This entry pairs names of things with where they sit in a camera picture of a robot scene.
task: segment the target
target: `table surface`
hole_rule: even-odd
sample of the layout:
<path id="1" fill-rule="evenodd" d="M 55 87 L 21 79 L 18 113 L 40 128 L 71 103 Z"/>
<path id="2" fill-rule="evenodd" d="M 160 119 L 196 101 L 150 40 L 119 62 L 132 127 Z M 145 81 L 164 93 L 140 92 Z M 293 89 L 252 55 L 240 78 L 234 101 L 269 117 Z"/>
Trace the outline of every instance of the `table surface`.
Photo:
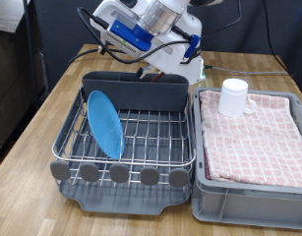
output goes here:
<path id="1" fill-rule="evenodd" d="M 85 45 L 82 51 L 94 49 Z M 206 64 L 245 71 L 282 71 L 272 56 L 203 52 Z M 0 235 L 302 235 L 302 231 L 197 220 L 191 201 L 170 206 L 159 216 L 92 213 L 65 199 L 51 176 L 52 144 L 90 71 L 136 72 L 147 64 L 123 65 L 109 56 L 89 54 L 74 62 L 0 166 Z M 206 70 L 207 80 L 196 86 L 220 88 L 227 78 L 240 78 L 250 89 L 302 94 L 287 75 L 235 75 Z"/>
<path id="2" fill-rule="evenodd" d="M 23 0 L 0 0 L 0 30 L 15 32 L 24 15 Z"/>

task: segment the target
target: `white device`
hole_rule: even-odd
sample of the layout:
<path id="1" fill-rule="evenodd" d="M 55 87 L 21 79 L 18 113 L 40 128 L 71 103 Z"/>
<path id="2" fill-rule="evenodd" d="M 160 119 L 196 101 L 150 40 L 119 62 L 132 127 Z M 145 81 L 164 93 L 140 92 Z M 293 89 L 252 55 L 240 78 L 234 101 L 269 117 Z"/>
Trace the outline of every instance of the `white device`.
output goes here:
<path id="1" fill-rule="evenodd" d="M 165 74 L 177 74 L 190 85 L 203 80 L 203 58 L 200 56 L 202 24 L 187 12 L 191 0 L 104 0 L 93 13 L 107 23 L 102 26 L 91 20 L 100 37 L 134 58 L 148 54 L 160 45 L 184 41 L 180 28 L 191 35 L 191 43 L 161 48 L 145 60 L 150 63 L 144 74 L 158 68 Z M 196 0 L 220 3 L 222 0 Z"/>

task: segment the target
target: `pink checkered towel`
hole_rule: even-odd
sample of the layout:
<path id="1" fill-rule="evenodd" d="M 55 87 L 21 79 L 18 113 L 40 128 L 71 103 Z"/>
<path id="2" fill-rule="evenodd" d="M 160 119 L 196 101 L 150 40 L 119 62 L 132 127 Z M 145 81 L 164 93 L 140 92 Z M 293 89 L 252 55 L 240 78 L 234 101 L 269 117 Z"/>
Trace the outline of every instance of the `pink checkered towel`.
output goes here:
<path id="1" fill-rule="evenodd" d="M 290 115 L 289 100 L 250 95 L 257 112 L 229 118 L 217 111 L 220 92 L 201 92 L 211 178 L 302 188 L 302 137 Z"/>

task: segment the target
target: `blue plastic plate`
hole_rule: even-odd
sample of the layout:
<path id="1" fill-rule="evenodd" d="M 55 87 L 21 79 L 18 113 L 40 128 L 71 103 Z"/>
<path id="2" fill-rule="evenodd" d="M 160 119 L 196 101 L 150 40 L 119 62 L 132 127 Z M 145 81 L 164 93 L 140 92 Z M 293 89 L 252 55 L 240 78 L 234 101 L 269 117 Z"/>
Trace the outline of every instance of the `blue plastic plate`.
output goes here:
<path id="1" fill-rule="evenodd" d="M 124 151 L 123 129 L 112 102 L 101 91 L 93 91 L 88 101 L 91 132 L 100 148 L 109 157 L 119 159 Z"/>

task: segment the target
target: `metal wire grid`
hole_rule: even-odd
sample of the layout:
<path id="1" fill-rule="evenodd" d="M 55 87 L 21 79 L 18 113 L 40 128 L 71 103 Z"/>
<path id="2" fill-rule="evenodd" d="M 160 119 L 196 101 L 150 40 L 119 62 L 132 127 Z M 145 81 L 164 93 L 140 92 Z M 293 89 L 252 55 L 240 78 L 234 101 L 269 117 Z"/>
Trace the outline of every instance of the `metal wire grid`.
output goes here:
<path id="1" fill-rule="evenodd" d="M 145 166 L 157 168 L 159 172 L 157 187 L 169 185 L 169 173 L 173 168 L 191 171 L 195 152 L 191 143 L 192 120 L 189 120 L 191 114 L 188 106 L 186 113 L 118 110 L 118 115 L 124 129 L 125 151 L 119 160 L 114 160 L 107 156 L 94 140 L 87 120 L 86 106 L 82 101 L 69 130 L 70 139 L 65 140 L 58 152 L 61 156 L 53 152 L 57 159 L 68 161 L 72 185 L 82 181 L 80 165 L 84 162 L 97 165 L 98 186 L 112 183 L 109 167 L 113 163 L 129 166 L 130 177 L 127 187 L 131 184 L 141 184 L 140 174 Z"/>

